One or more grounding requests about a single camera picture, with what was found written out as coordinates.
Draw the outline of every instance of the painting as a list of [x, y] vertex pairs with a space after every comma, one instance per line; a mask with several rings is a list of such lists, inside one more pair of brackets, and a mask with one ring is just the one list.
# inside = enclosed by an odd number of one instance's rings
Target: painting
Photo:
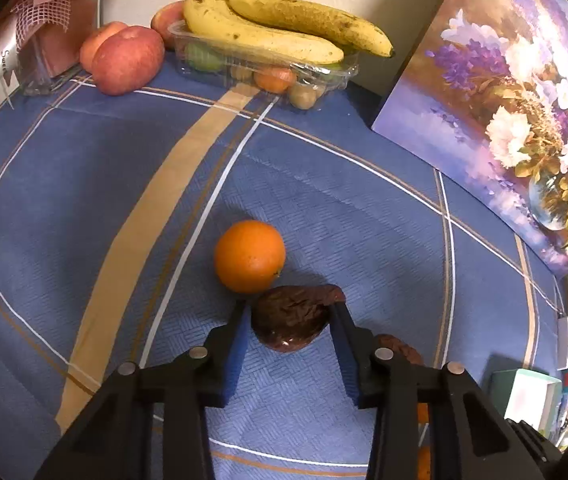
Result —
[[444, 0], [373, 129], [568, 272], [568, 0]]

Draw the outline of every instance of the clear plastic fruit box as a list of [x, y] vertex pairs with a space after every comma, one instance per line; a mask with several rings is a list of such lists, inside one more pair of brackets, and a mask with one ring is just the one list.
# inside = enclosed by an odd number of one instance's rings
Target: clear plastic fruit box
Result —
[[359, 69], [356, 52], [345, 52], [340, 63], [313, 65], [262, 48], [203, 38], [189, 32], [184, 21], [173, 23], [169, 31], [180, 73], [225, 88], [243, 82], [279, 96], [278, 104], [296, 110], [317, 108], [325, 94], [346, 88]]

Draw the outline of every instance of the checkered tablecloth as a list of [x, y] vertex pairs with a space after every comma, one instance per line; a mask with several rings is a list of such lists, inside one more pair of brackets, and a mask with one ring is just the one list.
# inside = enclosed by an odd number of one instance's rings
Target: checkered tablecloth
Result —
[[[556, 373], [561, 287], [491, 211], [366, 127], [371, 94], [298, 113], [170, 60], [116, 98], [85, 77], [0, 108], [6, 480], [32, 478], [117, 364], [168, 362], [225, 321], [235, 297], [211, 254], [245, 218], [284, 237], [278, 285], [336, 283], [356, 323], [429, 365], [462, 362], [483, 385]], [[346, 396], [327, 330], [286, 355], [251, 335], [236, 395], [208, 410], [217, 478], [363, 478], [374, 419]]]

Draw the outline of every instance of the banana bunch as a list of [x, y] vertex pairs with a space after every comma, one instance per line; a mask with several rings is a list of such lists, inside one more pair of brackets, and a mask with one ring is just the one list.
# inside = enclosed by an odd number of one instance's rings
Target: banana bunch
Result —
[[186, 0], [184, 19], [191, 32], [204, 38], [310, 64], [342, 61], [337, 44], [384, 57], [393, 50], [372, 23], [304, 0]]
[[262, 48], [313, 64], [341, 61], [343, 51], [330, 41], [308, 34], [262, 27], [237, 16], [224, 0], [186, 0], [184, 18], [191, 32], [245, 48]]

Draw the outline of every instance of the red apple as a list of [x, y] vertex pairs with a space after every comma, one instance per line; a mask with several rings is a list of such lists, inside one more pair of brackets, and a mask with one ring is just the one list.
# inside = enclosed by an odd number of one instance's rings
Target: red apple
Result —
[[166, 48], [174, 48], [174, 40], [171, 33], [168, 31], [169, 25], [179, 20], [184, 19], [184, 0], [179, 2], [173, 2], [163, 6], [160, 10], [155, 12], [153, 19], [151, 20], [151, 28], [159, 32]]
[[104, 41], [108, 40], [113, 34], [117, 34], [120, 30], [123, 30], [126, 27], [128, 27], [128, 25], [122, 22], [106, 23], [93, 31], [93, 33], [84, 40], [82, 47], [80, 48], [80, 63], [86, 72], [93, 72], [93, 70], [91, 70], [93, 57], [95, 57], [95, 53], [100, 45], [104, 43]]
[[157, 75], [163, 56], [163, 41], [158, 32], [139, 25], [126, 27], [97, 49], [93, 80], [108, 95], [132, 92]]

